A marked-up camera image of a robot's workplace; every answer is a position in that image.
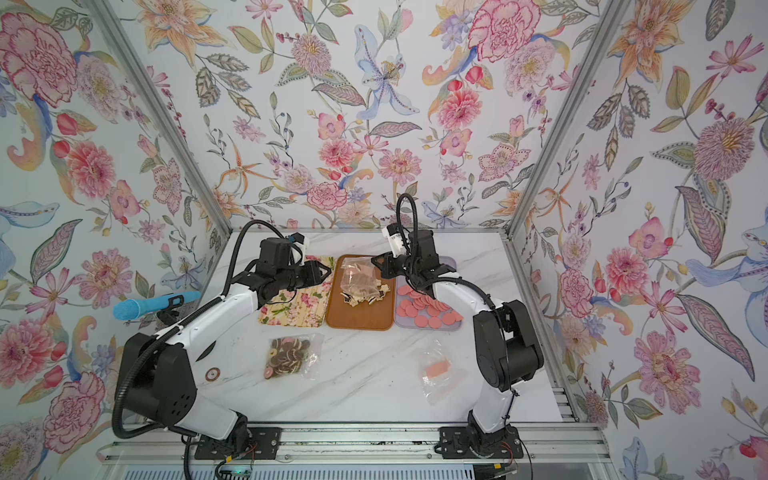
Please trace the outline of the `bag of cream cookies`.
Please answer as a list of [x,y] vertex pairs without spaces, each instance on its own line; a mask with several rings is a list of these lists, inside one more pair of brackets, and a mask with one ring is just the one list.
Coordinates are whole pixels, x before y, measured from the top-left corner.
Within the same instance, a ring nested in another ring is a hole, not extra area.
[[349,257],[342,261],[341,292],[350,287],[375,287],[377,284],[379,279],[370,257]]

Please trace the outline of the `bag of pink cookies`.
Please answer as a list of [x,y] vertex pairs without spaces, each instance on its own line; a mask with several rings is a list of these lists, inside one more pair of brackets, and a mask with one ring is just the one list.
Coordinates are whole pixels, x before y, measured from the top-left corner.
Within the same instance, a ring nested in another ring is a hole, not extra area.
[[419,355],[418,376],[426,401],[431,406],[451,396],[467,375],[465,369],[451,361],[438,340],[432,340]]

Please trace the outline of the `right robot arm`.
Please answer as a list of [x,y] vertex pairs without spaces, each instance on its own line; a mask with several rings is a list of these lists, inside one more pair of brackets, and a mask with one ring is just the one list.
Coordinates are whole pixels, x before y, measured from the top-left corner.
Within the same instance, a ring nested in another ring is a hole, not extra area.
[[510,414],[519,393],[543,367],[544,355],[530,313],[520,300],[494,301],[479,286],[441,262],[429,230],[407,233],[395,223],[382,229],[390,251],[372,258],[385,279],[403,277],[410,286],[453,308],[472,322],[476,363],[485,384],[460,427],[442,427],[435,452],[444,459],[524,456]]

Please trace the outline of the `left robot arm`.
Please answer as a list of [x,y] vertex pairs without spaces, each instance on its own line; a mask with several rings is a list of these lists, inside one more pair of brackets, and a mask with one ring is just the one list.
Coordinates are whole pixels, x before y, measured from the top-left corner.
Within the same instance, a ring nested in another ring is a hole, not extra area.
[[228,271],[218,296],[154,335],[131,337],[115,390],[113,433],[130,439],[163,429],[244,448],[251,438],[247,418],[200,393],[193,367],[222,335],[281,291],[317,286],[330,275],[330,268],[308,259],[305,250],[300,233],[264,239],[243,271]]

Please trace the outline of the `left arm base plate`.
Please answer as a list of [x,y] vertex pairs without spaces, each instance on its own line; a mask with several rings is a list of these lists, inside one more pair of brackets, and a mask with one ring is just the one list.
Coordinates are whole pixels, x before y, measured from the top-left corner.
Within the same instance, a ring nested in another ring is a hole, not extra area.
[[225,440],[201,438],[195,460],[275,460],[280,446],[279,427],[248,427],[233,431]]

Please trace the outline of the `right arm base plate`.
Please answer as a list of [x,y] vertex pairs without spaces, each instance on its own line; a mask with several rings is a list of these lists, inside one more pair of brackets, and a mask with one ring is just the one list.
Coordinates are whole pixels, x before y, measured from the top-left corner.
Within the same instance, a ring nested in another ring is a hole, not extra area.
[[433,450],[447,460],[508,461],[525,457],[518,430],[512,426],[493,433],[484,433],[470,426],[444,426],[439,429],[438,442]]

